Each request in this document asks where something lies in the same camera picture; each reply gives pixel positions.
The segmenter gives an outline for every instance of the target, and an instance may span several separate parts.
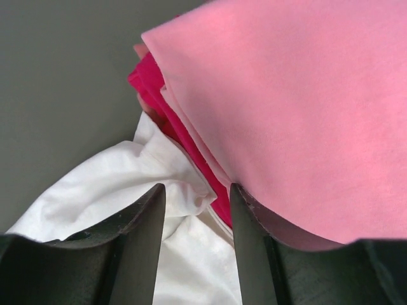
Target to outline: gray surface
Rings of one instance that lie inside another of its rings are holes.
[[[1,1],[0,231],[70,169],[132,138],[132,45],[201,2]]]

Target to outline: pink cloth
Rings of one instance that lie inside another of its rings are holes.
[[[407,1],[217,0],[142,38],[223,185],[340,243],[407,238]]]
[[[212,207],[223,222],[231,227],[230,204],[226,188],[217,180],[185,126],[163,99],[160,90],[164,87],[164,79],[150,53],[137,64],[134,71],[128,76],[128,81],[139,92],[143,101],[164,120],[165,123],[161,127],[163,133],[173,138],[185,149],[208,180],[217,195]]]

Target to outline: fabric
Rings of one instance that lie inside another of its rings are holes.
[[[217,179],[340,243],[407,238],[407,2],[217,0],[142,38]]]
[[[216,219],[216,195],[151,119],[133,142],[85,161],[46,190],[8,231],[64,240],[165,184],[166,212],[153,304],[241,304],[231,231]]]
[[[162,119],[163,133],[182,145],[205,176],[217,195],[217,199],[212,204],[213,209],[231,227],[230,203],[226,188],[217,180],[185,126],[162,97],[161,89],[164,87],[164,79],[151,53],[148,53],[137,64],[134,71],[128,76],[128,81],[139,92],[142,100],[152,107]]]

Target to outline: garment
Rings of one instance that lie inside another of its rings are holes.
[[[166,211],[153,304],[241,304],[230,229],[187,156],[142,114],[133,142],[85,161],[47,189],[8,231],[64,240],[132,204],[156,183]]]
[[[407,238],[407,2],[217,0],[142,38],[217,179],[340,243]]]
[[[148,53],[128,76],[129,83],[139,92],[143,101],[152,107],[164,121],[162,131],[186,150],[217,195],[212,203],[214,211],[231,227],[230,203],[226,188],[217,180],[198,150],[185,126],[168,106],[161,94],[164,79],[151,53]]]

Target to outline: crumpled white cloth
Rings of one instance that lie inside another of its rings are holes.
[[[133,142],[85,161],[46,190],[8,231],[63,240],[127,207],[156,183],[167,207],[153,304],[241,304],[231,231],[216,195],[183,151],[142,114]]]

